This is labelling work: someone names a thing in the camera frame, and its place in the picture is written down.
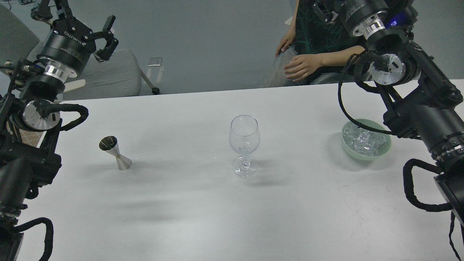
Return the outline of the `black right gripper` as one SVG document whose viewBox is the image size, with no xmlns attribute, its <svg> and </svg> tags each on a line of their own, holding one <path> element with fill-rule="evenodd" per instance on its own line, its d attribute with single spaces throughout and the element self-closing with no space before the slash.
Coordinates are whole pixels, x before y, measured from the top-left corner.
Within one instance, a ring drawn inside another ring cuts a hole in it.
<svg viewBox="0 0 464 261">
<path fill-rule="evenodd" d="M 385 28 L 388 6 L 384 0 L 315 0 L 313 10 L 325 24 L 338 17 L 349 36 L 369 38 Z"/>
</svg>

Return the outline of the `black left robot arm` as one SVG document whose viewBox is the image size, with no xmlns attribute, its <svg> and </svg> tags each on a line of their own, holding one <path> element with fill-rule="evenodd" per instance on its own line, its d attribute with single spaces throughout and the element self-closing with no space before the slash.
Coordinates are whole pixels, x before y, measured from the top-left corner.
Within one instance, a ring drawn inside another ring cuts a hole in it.
<svg viewBox="0 0 464 261">
<path fill-rule="evenodd" d="M 76 18 L 66 0 L 56 0 L 53 19 L 48 0 L 36 1 L 30 16 L 50 25 L 50 33 L 35 61 L 5 61 L 10 83 L 1 97 L 1 260 L 15 261 L 25 230 L 45 225 L 41 261 L 53 252 L 54 228 L 40 217 L 18 224 L 25 199 L 34 199 L 39 188 L 50 185 L 58 173 L 61 157 L 55 153 L 60 132 L 83 123 L 88 109 L 78 104 L 57 103 L 68 78 L 80 76 L 94 55 L 108 61 L 118 45 L 111 28 L 116 17 L 107 18 L 101 31 L 88 28 Z"/>
</svg>

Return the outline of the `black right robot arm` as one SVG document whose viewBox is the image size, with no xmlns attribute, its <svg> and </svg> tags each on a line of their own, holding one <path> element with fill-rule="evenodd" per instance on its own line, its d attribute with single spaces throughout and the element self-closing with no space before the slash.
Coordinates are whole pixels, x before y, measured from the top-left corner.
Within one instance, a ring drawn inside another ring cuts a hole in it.
<svg viewBox="0 0 464 261">
<path fill-rule="evenodd" d="M 413 41 L 417 11 L 412 0 L 317 0 L 312 9 L 320 20 L 341 22 L 349 36 L 363 37 L 367 50 L 351 55 L 343 73 L 354 66 L 356 84 L 380 94 L 387 111 L 384 125 L 375 129 L 353 119 L 345 110 L 338 84 L 338 101 L 355 125 L 373 132 L 424 142 L 435 165 L 419 159 L 403 167 L 404 192 L 415 207 L 427 212 L 451 212 L 450 233 L 455 220 L 463 224 L 463 120 L 455 107 L 463 102 L 459 89 Z M 445 198 L 443 204 L 421 203 L 414 194 L 413 167 L 435 173 L 435 183 Z"/>
</svg>

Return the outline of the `person's right hand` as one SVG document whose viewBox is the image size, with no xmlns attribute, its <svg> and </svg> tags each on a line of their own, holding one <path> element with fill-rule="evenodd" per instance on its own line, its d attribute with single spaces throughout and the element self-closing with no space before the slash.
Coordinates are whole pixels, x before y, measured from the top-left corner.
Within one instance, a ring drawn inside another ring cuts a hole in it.
<svg viewBox="0 0 464 261">
<path fill-rule="evenodd" d="M 295 41 L 295 28 L 290 27 L 285 35 L 281 38 L 279 44 L 277 45 L 277 49 L 275 51 L 275 57 L 279 54 L 285 52 L 289 49 L 289 46 L 294 43 Z"/>
</svg>

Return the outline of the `person's left hand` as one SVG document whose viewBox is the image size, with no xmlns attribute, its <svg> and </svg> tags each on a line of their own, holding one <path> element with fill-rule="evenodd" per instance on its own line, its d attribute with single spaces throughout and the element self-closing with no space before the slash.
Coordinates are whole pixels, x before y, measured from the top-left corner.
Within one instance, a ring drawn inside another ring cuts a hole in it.
<svg viewBox="0 0 464 261">
<path fill-rule="evenodd" d="M 286 79 L 297 82 L 307 78 L 321 66 L 323 66 L 322 54 L 296 55 L 284 66 L 284 73 Z"/>
</svg>

